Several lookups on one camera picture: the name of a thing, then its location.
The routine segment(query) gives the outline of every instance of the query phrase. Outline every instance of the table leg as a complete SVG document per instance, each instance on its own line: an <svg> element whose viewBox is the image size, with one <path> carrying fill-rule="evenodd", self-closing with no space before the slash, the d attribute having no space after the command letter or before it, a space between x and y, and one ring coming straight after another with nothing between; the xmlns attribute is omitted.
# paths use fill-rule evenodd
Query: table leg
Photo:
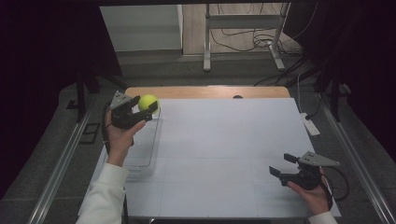
<svg viewBox="0 0 396 224"><path fill-rule="evenodd" d="M210 41L209 41L209 32L210 32L210 12L209 12L209 4L206 4L206 15L205 15L205 51L204 51L204 71L210 71Z"/></svg>
<svg viewBox="0 0 396 224"><path fill-rule="evenodd" d="M283 25L285 24L288 8L289 3L285 3L282 7L282 10L280 11L280 18L274 35L274 40L269 47L271 54L273 55L277 70L279 71L285 71L285 65L282 63L282 60L279 57L279 53L277 52L277 42L279 41L280 34L282 33Z"/></svg>

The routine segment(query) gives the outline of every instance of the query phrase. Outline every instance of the cable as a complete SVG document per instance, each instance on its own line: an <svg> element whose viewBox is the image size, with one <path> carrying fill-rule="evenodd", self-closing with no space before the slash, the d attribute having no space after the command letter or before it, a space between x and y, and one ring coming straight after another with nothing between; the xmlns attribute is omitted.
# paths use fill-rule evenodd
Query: cable
<svg viewBox="0 0 396 224"><path fill-rule="evenodd" d="M253 50L253 49L256 48L256 47L253 47L253 48L251 48L251 49L235 49L235 48L230 47L230 46L228 46L228 45L224 45L224 44L219 43L219 42L215 39L215 37L213 36L212 29L210 29L210 34L212 35L213 41L215 41L216 44L218 44L218 45L220 45L220 46L223 46L223 47L225 47L225 48L228 48L228 49L233 49L233 50L236 50L236 51L246 52L246 51L251 51L251 50Z"/></svg>
<svg viewBox="0 0 396 224"><path fill-rule="evenodd" d="M251 11L252 7L253 7L253 3L250 4L250 9L248 10L247 14Z"/></svg>
<svg viewBox="0 0 396 224"><path fill-rule="evenodd" d="M282 75L280 75L280 77L276 80L276 85L278 86L278 82L280 81L280 79L282 79L282 77L285 77L288 73L296 70L297 68L299 68L301 65L303 65L306 61L308 60L307 57L302 57L301 59L299 59L296 63L294 63L290 68L288 68Z"/></svg>
<svg viewBox="0 0 396 224"><path fill-rule="evenodd" d="M304 28L299 34L295 35L295 36L292 37L291 39L294 39L294 38L298 37L299 35L301 35L303 32L305 32L305 30L309 27L309 25L311 24L312 20L314 19L314 16L315 16L315 14L316 14L316 12L317 12L317 8L318 8L318 2L317 2L317 4L315 5L314 12L312 13L311 19L309 20L308 24L305 26L305 28Z"/></svg>
<svg viewBox="0 0 396 224"><path fill-rule="evenodd" d="M271 78L278 77L278 76L280 76L280 75L276 75L276 76L272 76L272 77L266 77L266 78L264 78L264 79L262 79L262 80L259 80L258 82L256 82L256 83L253 85L253 87L259 85L259 83L261 83L261 82L264 82L264 81L266 81L266 80L269 80L269 79L271 79Z"/></svg>
<svg viewBox="0 0 396 224"><path fill-rule="evenodd" d="M273 41L273 39L269 39L269 38L260 39L260 38L258 38L259 36L269 36L269 37L274 38L273 35L254 35L254 33L253 33L253 39L252 39L253 40L253 46L256 47L256 48L268 47L268 46L271 45L271 42ZM260 45L260 43L262 41L265 41L265 45L264 46Z"/></svg>
<svg viewBox="0 0 396 224"><path fill-rule="evenodd" d="M267 31L267 30L270 30L270 29L259 29L259 30L257 30L257 31ZM246 34L246 33L252 33L252 32L255 32L254 30L251 30L251 31L243 31L243 32L238 32L238 33L233 33L233 34L225 34L224 32L222 32L224 35L242 35L242 34Z"/></svg>
<svg viewBox="0 0 396 224"><path fill-rule="evenodd" d="M301 73L297 77L297 104L298 104L298 109L300 110L300 114L301 114L303 112L303 110L301 109L301 103L300 103L300 75L301 75Z"/></svg>
<svg viewBox="0 0 396 224"><path fill-rule="evenodd" d="M274 8L274 5L272 4L272 3L270 3L271 4L271 7L272 7L272 9L274 10L274 12L275 12L275 14L277 13L276 12L276 10L275 10L275 8Z"/></svg>
<svg viewBox="0 0 396 224"><path fill-rule="evenodd" d="M331 169L333 169L334 171L336 171L341 177L343 177L343 179L344 179L344 181L345 181L345 183L346 183L346 192L345 192L345 194L344 194L342 197L334 198L334 200L335 200L336 202L343 201L345 198L347 198L347 197L349 196L349 191L350 191L349 183L348 183L348 181L347 181L347 177L346 177L340 170L338 170L338 169L335 168L335 167L328 166L327 168L331 168Z"/></svg>
<svg viewBox="0 0 396 224"><path fill-rule="evenodd" d="M284 48L283 48L283 44L288 42L289 40L282 42L280 39L278 39L278 43L280 43L280 45L278 44L278 52L286 55L286 56L302 56L303 55L303 51L302 50L295 50L295 51L289 51L287 52Z"/></svg>
<svg viewBox="0 0 396 224"><path fill-rule="evenodd" d="M303 110L301 109L301 102L300 102L300 75L301 74L302 73L300 73L297 76L297 104L298 104L298 109L300 110L300 114L303 113ZM320 101L319 101L319 104L318 104L318 107L317 107L317 110L315 111L315 113L311 114L311 115L306 115L305 119L312 119L319 112L319 109L321 106L321 101L322 101L322 99L320 98Z"/></svg>

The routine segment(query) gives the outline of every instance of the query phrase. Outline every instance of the human hand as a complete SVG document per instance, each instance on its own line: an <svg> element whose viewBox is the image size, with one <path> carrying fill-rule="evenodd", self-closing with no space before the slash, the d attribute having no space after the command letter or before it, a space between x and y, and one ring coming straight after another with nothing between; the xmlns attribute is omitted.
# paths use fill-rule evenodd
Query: human hand
<svg viewBox="0 0 396 224"><path fill-rule="evenodd" d="M321 186L317 186L312 190L306 190L291 181L288 182L288 186L296 193L300 194L314 216L329 211L327 195Z"/></svg>
<svg viewBox="0 0 396 224"><path fill-rule="evenodd" d="M146 125L146 121L138 122L129 130L119 129L111 125L111 111L106 113L106 131L110 149L107 163L122 167L128 149L134 144L134 135Z"/></svg>

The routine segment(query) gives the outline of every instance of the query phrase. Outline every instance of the white panel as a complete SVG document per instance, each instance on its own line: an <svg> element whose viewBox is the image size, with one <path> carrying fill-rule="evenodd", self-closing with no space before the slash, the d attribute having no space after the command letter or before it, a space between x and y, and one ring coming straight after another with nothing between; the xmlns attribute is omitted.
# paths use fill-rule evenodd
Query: white panel
<svg viewBox="0 0 396 224"><path fill-rule="evenodd" d="M177 6L101 7L115 51L181 49Z"/></svg>
<svg viewBox="0 0 396 224"><path fill-rule="evenodd" d="M250 183L165 183L161 208L161 217L257 216Z"/></svg>
<svg viewBox="0 0 396 224"><path fill-rule="evenodd" d="M249 160L168 159L165 182L251 182Z"/></svg>
<svg viewBox="0 0 396 224"><path fill-rule="evenodd" d="M155 173L126 183L130 216L310 215L300 196L269 174L269 166L298 173L283 154L314 151L293 99L161 99L161 106ZM332 211L340 216L336 204Z"/></svg>

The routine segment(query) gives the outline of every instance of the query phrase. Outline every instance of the tennis ball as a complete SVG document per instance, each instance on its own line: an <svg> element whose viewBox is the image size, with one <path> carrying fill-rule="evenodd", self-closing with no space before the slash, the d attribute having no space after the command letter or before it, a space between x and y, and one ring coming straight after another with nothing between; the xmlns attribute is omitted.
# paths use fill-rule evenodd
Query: tennis ball
<svg viewBox="0 0 396 224"><path fill-rule="evenodd" d="M140 100L139 100L139 103L137 104L137 106L139 107L139 110L142 111L142 110L149 109L149 105L151 105L154 102L157 102L158 109L159 109L160 108L160 100L155 95L146 94L146 95L143 95L142 97L140 97Z"/></svg>

